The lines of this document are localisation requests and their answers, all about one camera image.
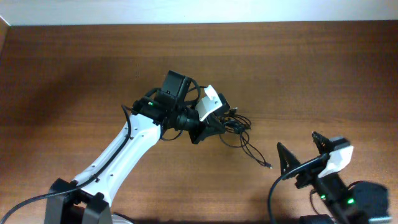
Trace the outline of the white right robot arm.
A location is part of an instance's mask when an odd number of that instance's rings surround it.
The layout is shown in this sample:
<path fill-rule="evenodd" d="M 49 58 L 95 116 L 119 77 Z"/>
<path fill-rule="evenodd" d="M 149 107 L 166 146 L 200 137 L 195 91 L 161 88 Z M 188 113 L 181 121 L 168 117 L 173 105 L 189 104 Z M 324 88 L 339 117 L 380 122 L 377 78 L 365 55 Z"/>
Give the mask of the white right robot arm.
<path fill-rule="evenodd" d="M 329 214 L 317 212 L 314 215 L 301 216 L 299 223 L 390 223 L 388 213 L 388 189 L 374 182 L 359 180 L 346 185 L 339 172 L 350 162 L 354 146 L 343 136 L 327 138 L 314 131 L 312 139 L 319 155 L 301 163 L 281 142 L 277 143 L 280 159 L 280 177 L 272 184 L 267 199 L 271 222 L 275 223 L 271 211 L 271 196 L 276 185 L 291 178 L 296 179 L 295 186 L 302 189 L 312 186 L 310 203 L 317 194 L 329 211 Z"/>

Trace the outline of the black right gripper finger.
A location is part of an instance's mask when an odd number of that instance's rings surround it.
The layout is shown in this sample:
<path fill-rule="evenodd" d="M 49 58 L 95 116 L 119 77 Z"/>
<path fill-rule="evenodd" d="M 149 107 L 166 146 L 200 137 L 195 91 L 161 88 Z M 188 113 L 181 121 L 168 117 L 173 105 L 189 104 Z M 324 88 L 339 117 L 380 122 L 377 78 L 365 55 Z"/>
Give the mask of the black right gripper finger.
<path fill-rule="evenodd" d="M 277 152 L 280 160 L 281 175 L 285 175 L 301 165 L 299 160 L 281 142 L 277 143 Z"/>
<path fill-rule="evenodd" d="M 331 141 L 328 138 L 324 137 L 316 131 L 312 133 L 312 138 L 319 151 L 319 154 L 326 154 L 331 152 L 332 145 Z"/>

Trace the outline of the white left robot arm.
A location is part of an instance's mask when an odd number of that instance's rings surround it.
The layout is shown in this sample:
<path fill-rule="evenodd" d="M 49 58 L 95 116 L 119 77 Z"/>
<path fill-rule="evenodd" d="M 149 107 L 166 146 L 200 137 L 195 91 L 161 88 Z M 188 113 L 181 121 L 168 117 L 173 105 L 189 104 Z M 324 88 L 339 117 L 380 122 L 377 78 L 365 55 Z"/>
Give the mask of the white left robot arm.
<path fill-rule="evenodd" d="M 194 79 L 169 71 L 160 88 L 123 110 L 126 124 L 102 154 L 71 182 L 53 183 L 45 223 L 132 223 L 111 213 L 111 206 L 139 159 L 168 129 L 187 131 L 192 144 L 225 133 L 218 116 L 229 104 L 211 85 L 200 87 Z"/>

